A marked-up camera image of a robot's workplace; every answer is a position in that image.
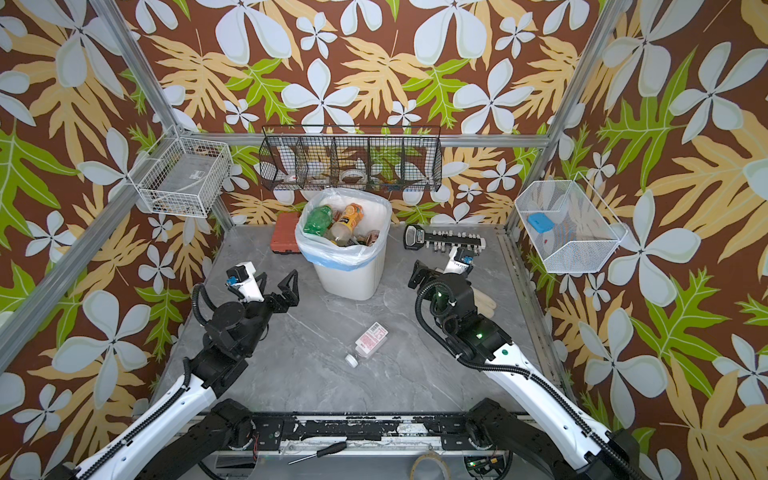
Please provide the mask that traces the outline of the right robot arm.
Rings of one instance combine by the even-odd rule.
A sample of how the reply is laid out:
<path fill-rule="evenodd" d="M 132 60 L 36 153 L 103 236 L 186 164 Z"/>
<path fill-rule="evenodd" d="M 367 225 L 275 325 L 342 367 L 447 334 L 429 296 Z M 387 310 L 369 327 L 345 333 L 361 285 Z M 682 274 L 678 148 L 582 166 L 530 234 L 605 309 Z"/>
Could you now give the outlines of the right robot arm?
<path fill-rule="evenodd" d="M 454 249 L 441 271 L 417 261 L 408 281 L 418 324 L 462 366 L 484 373 L 532 418 L 526 423 L 484 399 L 467 418 L 491 447 L 517 455 L 552 479 L 640 479 L 638 441 L 610 430 L 563 394 L 509 334 L 475 304 L 472 256 Z"/>

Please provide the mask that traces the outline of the pink label clear bottle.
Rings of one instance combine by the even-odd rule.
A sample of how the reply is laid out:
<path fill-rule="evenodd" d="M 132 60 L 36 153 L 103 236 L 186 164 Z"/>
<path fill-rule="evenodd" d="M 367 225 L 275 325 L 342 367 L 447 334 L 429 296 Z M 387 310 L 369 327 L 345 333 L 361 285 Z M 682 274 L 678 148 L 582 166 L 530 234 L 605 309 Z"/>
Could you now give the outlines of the pink label clear bottle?
<path fill-rule="evenodd" d="M 345 361 L 356 368 L 361 361 L 372 357 L 386 342 L 388 330 L 375 322 L 367 328 L 355 341 L 353 351 L 345 356 Z"/>

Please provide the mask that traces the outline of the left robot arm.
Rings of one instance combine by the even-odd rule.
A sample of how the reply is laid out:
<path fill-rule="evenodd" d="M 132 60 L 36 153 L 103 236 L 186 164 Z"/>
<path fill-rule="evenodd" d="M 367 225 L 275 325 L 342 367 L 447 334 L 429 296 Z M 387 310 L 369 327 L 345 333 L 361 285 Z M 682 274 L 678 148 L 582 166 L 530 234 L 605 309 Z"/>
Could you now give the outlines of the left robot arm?
<path fill-rule="evenodd" d="M 193 428 L 232 439 L 251 429 L 249 409 L 223 394 L 248 367 L 276 314 L 300 302 L 299 273 L 291 270 L 273 293 L 264 292 L 267 276 L 243 262 L 228 269 L 225 286 L 234 300 L 215 304 L 204 284 L 194 286 L 191 312 L 204 329 L 203 347 L 183 361 L 183 373 L 161 399 L 96 454 L 70 467 L 56 465 L 51 479 L 176 479 L 206 457 L 201 439 L 177 433 L 204 410 L 209 415 Z"/>

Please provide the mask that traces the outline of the orange label juice bottle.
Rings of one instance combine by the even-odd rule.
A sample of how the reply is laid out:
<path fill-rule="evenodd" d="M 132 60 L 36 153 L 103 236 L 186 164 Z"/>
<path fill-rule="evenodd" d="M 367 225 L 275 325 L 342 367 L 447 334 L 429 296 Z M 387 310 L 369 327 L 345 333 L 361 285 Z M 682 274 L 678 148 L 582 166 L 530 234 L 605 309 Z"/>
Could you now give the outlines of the orange label juice bottle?
<path fill-rule="evenodd" d="M 357 203 L 345 207 L 340 217 L 328 230 L 329 239 L 337 246 L 345 246 L 354 237 L 355 228 L 364 217 L 363 208 Z"/>

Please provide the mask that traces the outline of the small green soda bottle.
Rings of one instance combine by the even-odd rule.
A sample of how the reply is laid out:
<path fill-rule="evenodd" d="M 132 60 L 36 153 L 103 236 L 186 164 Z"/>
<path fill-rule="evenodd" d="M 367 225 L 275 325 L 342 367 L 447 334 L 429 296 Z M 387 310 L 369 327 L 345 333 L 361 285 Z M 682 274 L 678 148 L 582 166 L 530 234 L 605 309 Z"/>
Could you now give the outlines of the small green soda bottle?
<path fill-rule="evenodd" d="M 303 227 L 303 233 L 322 237 L 333 223 L 333 209 L 329 205 L 322 205 L 310 212 Z"/>

